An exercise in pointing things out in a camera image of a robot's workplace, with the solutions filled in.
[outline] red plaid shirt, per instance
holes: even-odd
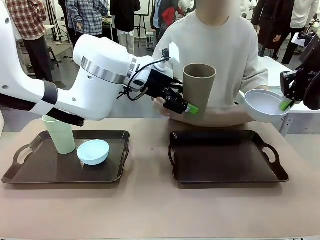
[[[47,19],[42,0],[6,0],[12,20],[23,39],[33,39],[45,34],[43,21]]]

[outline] cup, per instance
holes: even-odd
[[[205,64],[193,63],[183,69],[183,98],[199,108],[196,115],[187,114],[188,120],[199,120],[205,115],[216,70]]]
[[[59,154],[69,154],[76,149],[74,133],[70,124],[47,115],[43,116],[42,120]]]

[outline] bowl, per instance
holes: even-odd
[[[286,111],[280,109],[283,98],[272,92],[262,89],[248,91],[244,96],[244,107],[248,115],[258,122],[273,123],[285,117]]]
[[[110,147],[106,141],[91,140],[82,144],[76,154],[84,164],[94,166],[103,163],[109,155]]]

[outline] hand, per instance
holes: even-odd
[[[280,39],[281,39],[281,35],[277,35],[277,36],[273,39],[273,42],[274,42],[274,43],[277,43],[277,42],[280,41]]]
[[[165,117],[170,117],[171,111],[164,108],[165,100],[162,97],[157,97],[153,99],[153,107],[160,112],[161,115]]]
[[[77,22],[76,26],[78,29],[83,30],[83,25],[81,22]]]

